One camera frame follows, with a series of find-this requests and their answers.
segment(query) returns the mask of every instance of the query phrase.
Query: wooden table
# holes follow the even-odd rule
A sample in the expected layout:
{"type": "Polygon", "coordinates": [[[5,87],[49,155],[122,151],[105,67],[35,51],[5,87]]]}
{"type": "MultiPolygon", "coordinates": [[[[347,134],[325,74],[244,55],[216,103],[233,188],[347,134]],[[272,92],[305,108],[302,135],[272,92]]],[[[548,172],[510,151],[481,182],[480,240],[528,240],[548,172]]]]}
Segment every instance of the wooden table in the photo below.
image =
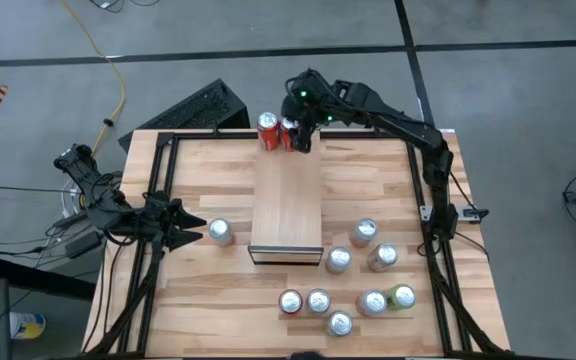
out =
{"type": "MultiPolygon", "coordinates": [[[[450,131],[444,136],[455,154],[453,172],[470,194],[457,137],[450,131]]],[[[134,133],[121,187],[133,206],[143,204],[141,194],[148,186],[156,138],[156,130],[134,133]]],[[[312,349],[328,356],[442,355],[426,259],[416,251],[422,235],[405,144],[393,139],[322,140],[323,244],[326,252],[332,245],[348,246],[354,257],[351,268],[341,275],[327,273],[323,262],[319,268],[252,264],[246,245],[257,146],[256,140],[181,141],[173,197],[182,198],[187,211],[207,221],[228,219],[237,240],[235,246],[217,247],[203,227],[199,231],[204,232],[204,239],[166,254],[147,356],[286,356],[312,349]],[[399,260],[386,273],[372,273],[365,265],[374,244],[356,249],[349,243],[349,232],[362,217],[378,222],[375,244],[389,242],[399,247],[399,260]],[[417,304],[412,309],[379,318],[358,315],[355,300],[362,290],[387,289],[399,283],[415,289],[417,304]],[[305,296],[317,287],[330,293],[331,310],[345,310],[354,317],[350,336],[328,337],[325,319],[304,311],[294,317],[280,314],[277,299],[283,290],[294,288],[305,296]]],[[[162,164],[167,163],[167,154],[162,164]]],[[[162,166],[160,182],[165,170],[162,166]]],[[[456,194],[454,203],[465,203],[454,184],[450,192],[456,194]]],[[[458,231],[482,242],[478,225],[460,223],[458,231]]],[[[494,342],[508,348],[486,257],[459,237],[452,244],[466,308],[494,342]]],[[[117,261],[108,327],[125,305],[134,250],[134,246],[122,249],[117,261]]],[[[106,252],[102,321],[93,334],[93,345],[101,337],[109,264],[116,251],[110,244],[106,252]]],[[[98,302],[99,287],[86,336],[98,302]]],[[[459,349],[454,313],[449,305],[446,308],[453,346],[459,349]]],[[[134,321],[129,349],[135,348],[138,326],[139,321],[134,321]]]]}

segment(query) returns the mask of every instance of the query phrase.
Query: concrete floor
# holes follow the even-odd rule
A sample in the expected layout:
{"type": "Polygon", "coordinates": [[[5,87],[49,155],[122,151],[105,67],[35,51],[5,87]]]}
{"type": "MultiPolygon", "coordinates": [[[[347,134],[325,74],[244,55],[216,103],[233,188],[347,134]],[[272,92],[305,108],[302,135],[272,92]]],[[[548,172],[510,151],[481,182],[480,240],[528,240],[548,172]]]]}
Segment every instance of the concrete floor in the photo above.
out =
{"type": "MultiPolygon", "coordinates": [[[[148,8],[126,2],[120,14],[71,3],[109,55],[403,43],[389,0],[162,0],[148,8]]],[[[405,5],[417,44],[576,39],[576,1],[405,5]]],[[[0,59],[93,55],[57,1],[0,0],[0,59]]],[[[576,225],[561,202],[576,175],[576,48],[418,56],[435,121],[457,130],[474,198],[491,209],[482,228],[513,349],[576,358],[576,225]]],[[[403,53],[118,66],[128,102],[100,150],[102,171],[123,167],[119,136],[216,78],[253,118],[278,111],[283,81],[307,67],[329,80],[365,82],[420,116],[403,53]]],[[[72,143],[93,143],[119,100],[103,64],[0,68],[0,84],[9,86],[0,109],[0,185],[63,186],[52,160],[72,143]]],[[[0,192],[0,241],[39,237],[60,210],[56,194],[0,192]]],[[[65,266],[70,274],[94,269],[93,255],[65,266]]],[[[20,309],[48,313],[59,326],[41,341],[17,344],[16,359],[78,350],[89,305],[33,295],[20,309]]]]}

